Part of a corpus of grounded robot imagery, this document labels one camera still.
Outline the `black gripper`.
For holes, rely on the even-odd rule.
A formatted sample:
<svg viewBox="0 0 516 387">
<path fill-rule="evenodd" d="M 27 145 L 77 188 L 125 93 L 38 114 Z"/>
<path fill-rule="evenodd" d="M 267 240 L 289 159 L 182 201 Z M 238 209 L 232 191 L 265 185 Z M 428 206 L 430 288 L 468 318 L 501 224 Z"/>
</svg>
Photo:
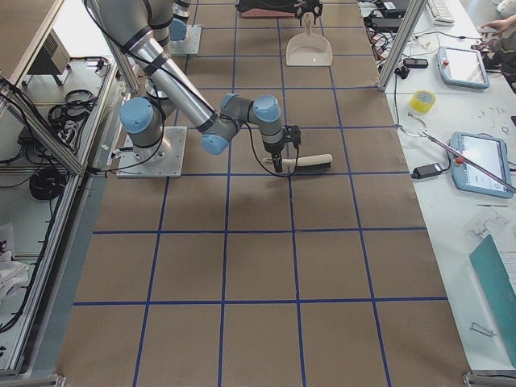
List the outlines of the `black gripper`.
<svg viewBox="0 0 516 387">
<path fill-rule="evenodd" d="M 299 0 L 295 2 L 295 18 L 300 22 L 306 14 L 312 14 L 313 23 L 315 23 L 322 12 L 323 4 L 319 0 Z"/>
<path fill-rule="evenodd" d="M 298 125 L 267 124 L 262 126 L 262 142 L 276 173 L 283 171 L 281 152 L 287 143 L 293 143 L 296 149 L 301 144 L 301 130 Z"/>
</svg>

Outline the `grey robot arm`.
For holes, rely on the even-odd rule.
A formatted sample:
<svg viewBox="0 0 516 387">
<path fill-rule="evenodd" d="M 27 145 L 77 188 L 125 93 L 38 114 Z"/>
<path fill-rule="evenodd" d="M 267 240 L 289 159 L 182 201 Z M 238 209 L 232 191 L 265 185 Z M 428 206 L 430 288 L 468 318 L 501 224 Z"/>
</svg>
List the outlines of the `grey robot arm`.
<svg viewBox="0 0 516 387">
<path fill-rule="evenodd" d="M 172 59 L 170 36 L 188 20 L 189 2 L 100 1 L 84 6 L 107 41 L 134 59 L 156 92 L 164 94 L 198 129 L 206 152 L 221 154 L 242 127 L 255 125 L 272 158 L 273 175 L 282 174 L 282 151 L 287 143 L 296 150 L 301 147 L 301 131 L 282 124 L 277 99 L 268 94 L 254 100 L 228 94 L 216 110 Z"/>
<path fill-rule="evenodd" d="M 174 56 L 197 55 L 201 41 L 202 27 L 188 24 L 191 1 L 167 1 L 171 15 L 167 23 L 158 27 L 156 39 L 165 51 Z M 293 18 L 303 24 L 308 15 L 316 20 L 322 15 L 320 1 L 237 1 L 235 8 L 244 17 Z"/>
</svg>

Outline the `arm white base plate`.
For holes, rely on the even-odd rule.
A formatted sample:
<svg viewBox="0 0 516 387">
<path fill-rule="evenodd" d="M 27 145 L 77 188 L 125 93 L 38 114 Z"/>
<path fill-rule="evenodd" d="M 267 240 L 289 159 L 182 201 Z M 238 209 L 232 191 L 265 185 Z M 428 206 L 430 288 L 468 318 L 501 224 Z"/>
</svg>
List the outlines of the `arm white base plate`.
<svg viewBox="0 0 516 387">
<path fill-rule="evenodd" d="M 173 24 L 170 28 L 170 52 L 174 56 L 197 55 L 202 34 L 201 25 Z"/>
<path fill-rule="evenodd" d="M 151 148 L 135 147 L 126 135 L 116 176 L 120 178 L 180 177 L 187 137 L 186 127 L 165 126 L 163 139 Z"/>
</svg>

